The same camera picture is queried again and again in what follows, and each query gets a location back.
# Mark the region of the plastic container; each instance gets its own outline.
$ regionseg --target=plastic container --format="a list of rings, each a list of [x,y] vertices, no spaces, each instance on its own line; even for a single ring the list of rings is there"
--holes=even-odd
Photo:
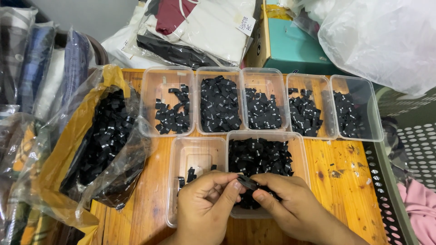
[[[320,119],[323,120],[323,125],[318,130],[318,135],[316,137],[303,136],[303,138],[315,140],[336,139],[336,109],[330,81],[325,76],[289,73],[286,77],[286,92],[288,88],[298,89],[298,92],[288,95],[288,98],[302,97],[301,89],[311,90],[310,99],[315,102],[317,109],[321,110]],[[289,121],[288,131],[292,132],[292,119]]]
[[[200,134],[204,135],[223,135],[228,132],[222,133],[206,133],[203,130],[201,125],[201,81],[206,78],[216,78],[217,76],[222,75],[225,79],[232,80],[236,83],[236,89],[238,90],[238,104],[239,104],[239,118],[242,120],[242,124],[239,130],[246,130],[247,125],[245,122],[248,119],[244,120],[245,114],[245,106],[243,98],[244,96],[244,83],[241,69],[237,67],[200,67],[195,72],[195,112],[196,112],[196,122],[197,122],[197,131]]]
[[[159,134],[155,128],[160,123],[155,119],[156,99],[161,99],[163,103],[169,104],[169,108],[173,108],[180,101],[173,94],[169,93],[169,88],[181,88],[182,84],[189,87],[189,121],[191,122],[188,132],[176,134],[170,131],[168,134]],[[174,137],[186,136],[192,133],[195,128],[195,106],[194,100],[194,72],[191,68],[183,66],[153,66],[144,72],[141,84],[141,103],[139,110],[140,131],[148,137]]]
[[[211,170],[213,164],[217,170],[227,172],[225,164],[225,140],[218,137],[177,137],[171,144],[170,171],[168,174],[167,211],[165,219],[171,228],[177,227],[178,177],[187,180],[190,167],[195,169],[197,177]]]
[[[283,82],[282,73],[274,68],[244,68],[242,69],[242,73],[244,75],[244,95],[245,88],[255,88],[256,93],[262,92],[266,94],[266,97],[269,99],[270,95],[276,96],[276,104],[280,110],[280,117],[282,120],[282,125],[279,129],[267,129],[267,130],[278,130],[285,131],[289,126],[290,115],[289,115],[289,105],[288,105],[288,96],[287,92],[285,92],[285,85]],[[249,125],[248,123],[248,110],[247,108],[247,99],[244,96],[244,105],[245,105],[245,125]]]
[[[380,120],[380,114],[378,111],[372,83],[363,78],[347,77],[341,75],[331,76],[330,82],[334,92],[351,94],[354,107],[361,116],[361,123],[359,126],[360,135],[358,138],[344,137],[339,130],[336,116],[336,125],[339,137],[345,140],[371,142],[383,141],[384,134],[382,122]]]
[[[272,130],[251,130],[251,131],[230,131],[227,134],[227,143],[225,149],[225,166],[228,170],[228,142],[230,140],[246,140],[249,138],[264,138],[268,141],[289,141],[288,151],[291,153],[291,167],[294,176],[301,177],[310,187],[309,167],[307,165],[306,150],[304,149],[304,140],[299,133],[280,132]],[[271,215],[263,208],[256,210],[243,209],[239,206],[232,208],[230,216],[233,218],[272,218]]]

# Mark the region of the wooden table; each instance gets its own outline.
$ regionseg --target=wooden table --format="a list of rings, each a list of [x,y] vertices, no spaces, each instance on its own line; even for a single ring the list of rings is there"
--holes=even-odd
[[[124,79],[139,89],[143,72],[123,69]],[[195,130],[190,136],[201,135]],[[152,245],[175,232],[165,222],[173,139],[160,138],[156,152],[147,159],[136,189],[121,212],[96,201],[92,203],[91,212],[100,220],[93,245]],[[304,140],[304,143],[312,191],[318,201],[370,244],[387,244],[362,143],[343,140]],[[229,218],[223,244],[308,243],[284,235],[273,219]]]

